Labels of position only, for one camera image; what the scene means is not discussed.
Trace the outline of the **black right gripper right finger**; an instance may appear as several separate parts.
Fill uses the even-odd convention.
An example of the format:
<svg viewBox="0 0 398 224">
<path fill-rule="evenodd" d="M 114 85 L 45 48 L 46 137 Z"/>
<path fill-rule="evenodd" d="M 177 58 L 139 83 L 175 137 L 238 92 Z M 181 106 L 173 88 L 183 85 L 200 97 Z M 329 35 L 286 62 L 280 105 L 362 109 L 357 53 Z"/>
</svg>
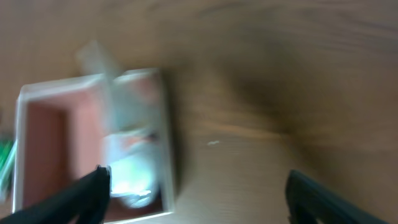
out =
<svg viewBox="0 0 398 224">
<path fill-rule="evenodd" d="M 291 170 L 285 186 L 291 224 L 384 224 L 370 213 L 335 195 L 297 170 Z"/>
</svg>

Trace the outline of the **white cream tube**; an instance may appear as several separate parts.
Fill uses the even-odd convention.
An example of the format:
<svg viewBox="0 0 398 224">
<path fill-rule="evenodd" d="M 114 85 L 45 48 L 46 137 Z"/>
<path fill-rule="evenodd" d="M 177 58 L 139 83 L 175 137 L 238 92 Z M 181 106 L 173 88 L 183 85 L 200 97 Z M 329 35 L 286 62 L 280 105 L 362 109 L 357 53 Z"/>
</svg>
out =
<svg viewBox="0 0 398 224">
<path fill-rule="evenodd" d="M 85 75 L 100 74 L 104 80 L 105 117 L 112 132 L 157 131 L 158 69 L 125 70 L 96 40 L 88 42 L 76 57 Z"/>
</svg>

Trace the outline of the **clear spray bottle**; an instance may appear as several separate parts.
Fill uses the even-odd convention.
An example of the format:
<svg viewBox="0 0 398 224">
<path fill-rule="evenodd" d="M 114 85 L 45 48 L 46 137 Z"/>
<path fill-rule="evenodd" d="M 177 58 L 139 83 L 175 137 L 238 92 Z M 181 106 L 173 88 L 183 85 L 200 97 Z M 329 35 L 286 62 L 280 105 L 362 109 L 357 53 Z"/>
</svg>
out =
<svg viewBox="0 0 398 224">
<path fill-rule="evenodd" d="M 129 208 L 151 204 L 160 190 L 160 147 L 145 129 L 120 131 L 103 139 L 104 162 L 110 168 L 110 196 Z"/>
</svg>

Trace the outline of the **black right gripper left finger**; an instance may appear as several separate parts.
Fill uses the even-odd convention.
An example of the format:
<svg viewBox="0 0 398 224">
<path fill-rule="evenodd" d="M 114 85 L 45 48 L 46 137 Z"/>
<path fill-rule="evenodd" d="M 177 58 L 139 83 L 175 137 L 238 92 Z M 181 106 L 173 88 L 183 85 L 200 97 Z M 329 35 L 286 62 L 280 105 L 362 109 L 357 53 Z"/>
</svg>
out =
<svg viewBox="0 0 398 224">
<path fill-rule="evenodd" d="M 102 223 L 110 201 L 111 175 L 96 170 L 70 187 L 26 209 L 1 219 L 1 224 Z"/>
</svg>

